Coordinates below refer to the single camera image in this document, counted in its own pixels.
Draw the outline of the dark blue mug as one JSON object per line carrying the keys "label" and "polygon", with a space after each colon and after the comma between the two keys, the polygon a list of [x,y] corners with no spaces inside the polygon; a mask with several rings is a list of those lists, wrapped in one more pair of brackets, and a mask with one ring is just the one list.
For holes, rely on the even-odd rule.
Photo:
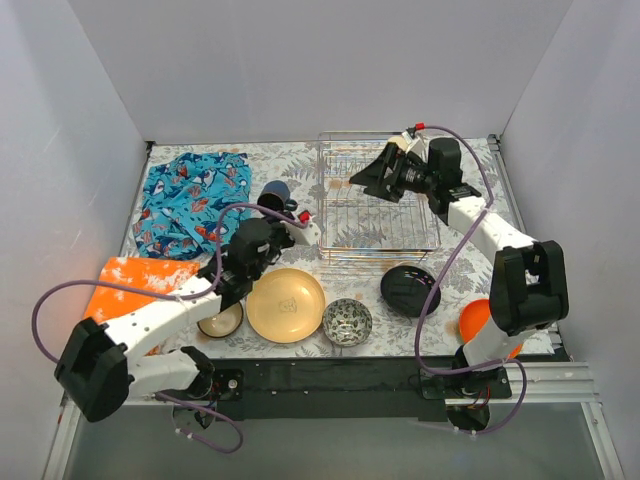
{"label": "dark blue mug", "polygon": [[298,203],[292,199],[288,185],[281,180],[266,183],[258,196],[257,204],[293,219]]}

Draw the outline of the brown rimmed cream bowl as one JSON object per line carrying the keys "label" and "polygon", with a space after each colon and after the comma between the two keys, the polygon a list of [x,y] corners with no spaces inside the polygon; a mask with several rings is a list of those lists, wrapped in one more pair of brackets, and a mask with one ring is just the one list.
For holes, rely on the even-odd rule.
{"label": "brown rimmed cream bowl", "polygon": [[215,316],[200,320],[197,326],[206,337],[219,339],[233,334],[240,327],[243,319],[243,305],[237,302]]}

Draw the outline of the floral patterned bowl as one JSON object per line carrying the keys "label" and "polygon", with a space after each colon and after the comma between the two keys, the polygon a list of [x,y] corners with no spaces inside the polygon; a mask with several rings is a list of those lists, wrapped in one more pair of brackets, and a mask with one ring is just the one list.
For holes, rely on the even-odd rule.
{"label": "floral patterned bowl", "polygon": [[364,343],[373,329],[369,309],[361,302],[342,298],[331,302],[323,312],[322,327],[327,338],[341,347]]}

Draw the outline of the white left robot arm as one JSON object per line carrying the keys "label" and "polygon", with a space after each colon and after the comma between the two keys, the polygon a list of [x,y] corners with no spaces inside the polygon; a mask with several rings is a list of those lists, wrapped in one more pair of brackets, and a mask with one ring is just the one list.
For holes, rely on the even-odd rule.
{"label": "white left robot arm", "polygon": [[130,397],[180,391],[193,400],[205,398],[215,367],[204,353],[193,346],[162,355],[152,349],[238,303],[283,250],[310,245],[317,236],[312,223],[242,222],[230,243],[168,299],[104,323],[79,322],[56,365],[56,380],[90,422],[109,417]]}

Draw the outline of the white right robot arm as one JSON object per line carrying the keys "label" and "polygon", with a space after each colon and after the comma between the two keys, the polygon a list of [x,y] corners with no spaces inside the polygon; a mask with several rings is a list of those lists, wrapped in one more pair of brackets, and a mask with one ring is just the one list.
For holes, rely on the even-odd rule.
{"label": "white right robot arm", "polygon": [[462,234],[460,243],[472,244],[492,262],[489,318],[459,349],[459,365],[448,372],[454,389],[471,398],[488,386],[487,370],[501,367],[536,331],[567,317],[569,298],[562,247],[517,230],[492,212],[491,191],[464,182],[462,152],[469,147],[451,137],[392,137],[349,181],[390,202],[407,191],[425,195],[431,212]]}

